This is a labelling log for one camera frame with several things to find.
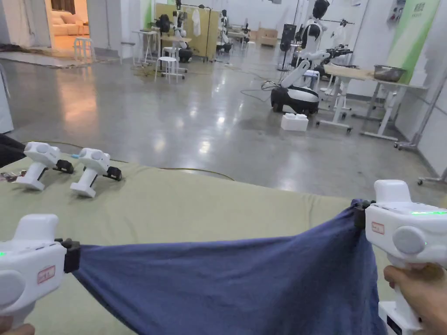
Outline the person's left hand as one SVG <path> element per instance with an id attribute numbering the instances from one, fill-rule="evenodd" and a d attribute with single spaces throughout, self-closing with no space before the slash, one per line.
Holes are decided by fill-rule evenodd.
<path id="1" fill-rule="evenodd" d="M 31 324 L 23 324 L 20 326 L 13 326 L 13 316 L 0 317 L 0 334 L 1 335 L 34 335 L 35 328 Z"/>

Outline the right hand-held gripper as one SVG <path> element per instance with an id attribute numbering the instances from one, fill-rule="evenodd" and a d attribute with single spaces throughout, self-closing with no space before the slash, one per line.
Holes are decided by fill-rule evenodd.
<path id="1" fill-rule="evenodd" d="M 390 266 L 422 269 L 433 263 L 446 270 L 446 209 L 411 200 L 408 185 L 400 180 L 374 183 L 376 200 L 363 208 L 367 240 L 384 250 Z M 396 335 L 425 334 L 420 317 L 395 286 L 392 301 L 378 303 L 378 315 Z"/>

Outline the person's right hand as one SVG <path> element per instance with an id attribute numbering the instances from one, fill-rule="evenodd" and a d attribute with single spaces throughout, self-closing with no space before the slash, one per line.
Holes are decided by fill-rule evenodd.
<path id="1" fill-rule="evenodd" d="M 426 335 L 447 333 L 446 270 L 429 263 L 422 269 L 384 268 L 384 279 L 394 289 L 398 286 L 405 300 L 421 318 Z"/>

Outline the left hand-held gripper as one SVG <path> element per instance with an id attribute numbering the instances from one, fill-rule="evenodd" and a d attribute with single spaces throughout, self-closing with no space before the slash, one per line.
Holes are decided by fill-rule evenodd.
<path id="1" fill-rule="evenodd" d="M 79 269 L 81 246 L 57 239 L 54 214 L 22 217 L 11 240 L 0 243 L 0 315 L 26 318 L 41 298 Z"/>

